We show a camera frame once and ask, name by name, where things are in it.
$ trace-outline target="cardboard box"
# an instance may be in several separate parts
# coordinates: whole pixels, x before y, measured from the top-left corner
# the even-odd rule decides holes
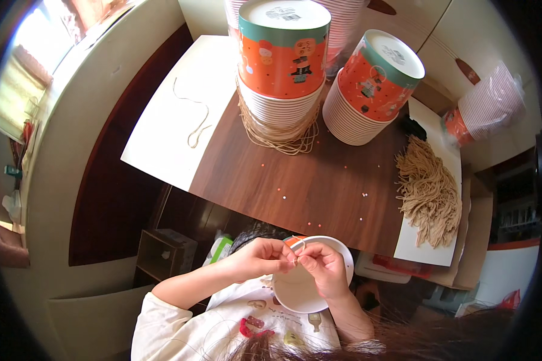
[[[480,279],[490,240],[494,195],[472,173],[462,168],[462,219],[449,267],[436,266],[428,281],[455,289],[472,290]]]
[[[190,272],[198,243],[172,229],[143,230],[136,265],[163,281]]]

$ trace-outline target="plastic bag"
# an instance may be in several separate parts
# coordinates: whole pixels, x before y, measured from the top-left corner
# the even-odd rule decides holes
[[[441,118],[444,140],[461,147],[486,139],[510,126],[525,112],[520,76],[512,77],[506,65],[498,66]]]
[[[232,244],[233,241],[231,240],[231,236],[223,234],[223,231],[218,229],[217,234],[215,235],[215,243],[213,243],[213,246],[207,255],[207,259],[204,260],[203,267],[208,264],[214,264],[227,257],[231,253]]]

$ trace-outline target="bundle of strings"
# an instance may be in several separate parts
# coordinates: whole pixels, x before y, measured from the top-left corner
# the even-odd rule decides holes
[[[419,227],[416,246],[447,247],[458,231],[462,200],[454,177],[426,141],[410,136],[405,155],[396,155],[402,212]]]
[[[238,106],[241,109],[241,119],[249,139],[258,146],[275,148],[287,155],[309,153],[313,149],[313,140],[319,134],[317,116],[319,114],[321,97],[317,97],[309,112],[295,126],[278,128],[257,118],[245,104],[237,80]]]

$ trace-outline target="brown hair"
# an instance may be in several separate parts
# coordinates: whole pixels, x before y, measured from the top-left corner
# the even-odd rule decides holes
[[[418,326],[383,323],[379,342],[361,341],[331,350],[298,351],[270,336],[251,337],[228,361],[485,360],[503,341],[513,311],[489,309]]]

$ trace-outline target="cartoon print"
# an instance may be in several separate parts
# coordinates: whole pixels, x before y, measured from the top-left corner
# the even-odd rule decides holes
[[[388,117],[391,116],[391,114],[395,113],[398,104],[405,103],[403,100],[407,96],[407,93],[412,90],[412,88],[412,85],[408,85],[406,88],[403,88],[401,94],[399,94],[395,100],[387,102],[386,104],[377,108],[377,110],[385,112],[385,115]]]
[[[363,94],[363,96],[367,98],[375,97],[376,91],[382,90],[379,85],[384,81],[385,70],[383,70],[382,67],[377,65],[372,66],[372,68],[369,70],[369,78],[367,78],[365,82],[358,83],[363,87],[363,89],[361,90],[361,94]]]
[[[247,302],[247,306],[251,306],[253,308],[265,308],[267,306],[267,302],[265,300],[250,300]]]
[[[295,332],[290,330],[288,330],[285,336],[283,336],[283,343],[293,346],[305,346],[305,341],[299,338]]]
[[[314,314],[308,314],[307,320],[313,325],[313,332],[319,332],[319,325],[321,324],[321,314],[316,312]]]
[[[294,76],[294,83],[305,83],[307,75],[313,74],[307,57],[315,52],[315,45],[315,39],[313,38],[301,39],[295,43],[295,54],[299,58],[293,62],[297,70],[289,74]]]
[[[253,68],[249,66],[249,59],[245,55],[243,55],[243,28],[240,28],[240,31],[238,33],[239,38],[239,53],[241,53],[241,63],[245,65],[245,70],[249,74],[253,74]]]
[[[265,322],[264,322],[264,321],[261,321],[261,320],[258,319],[258,318],[254,318],[253,316],[249,316],[249,317],[247,318],[247,323],[248,323],[249,325],[252,325],[252,326],[258,328],[258,329],[262,329],[263,326],[265,326]]]
[[[245,337],[253,337],[253,336],[259,337],[259,336],[265,335],[267,333],[270,334],[270,335],[275,334],[275,331],[264,330],[264,331],[261,331],[261,332],[255,334],[255,335],[253,335],[253,331],[251,331],[251,329],[247,327],[247,320],[245,318],[242,318],[241,321],[239,322],[238,331],[241,333],[241,335],[243,335]]]
[[[261,281],[261,283],[262,283],[263,285],[265,285],[265,286],[268,287],[268,288],[271,288],[271,286],[273,286],[273,281],[271,281],[270,279],[263,279],[263,278],[261,278],[260,281]]]
[[[273,59],[271,58],[271,55],[273,55],[273,53],[271,52],[273,44],[271,44],[267,40],[259,40],[259,46],[259,55],[261,55],[261,62],[264,65],[271,65],[273,63]]]
[[[368,46],[365,44],[365,41],[364,41],[363,38],[361,38],[360,43],[357,44],[357,46],[356,46],[355,49],[353,50],[353,53],[351,54],[350,59],[353,58],[352,62],[355,61],[355,57],[357,56],[357,54],[360,53],[360,50],[361,50],[362,47],[365,47],[365,48],[368,47]]]

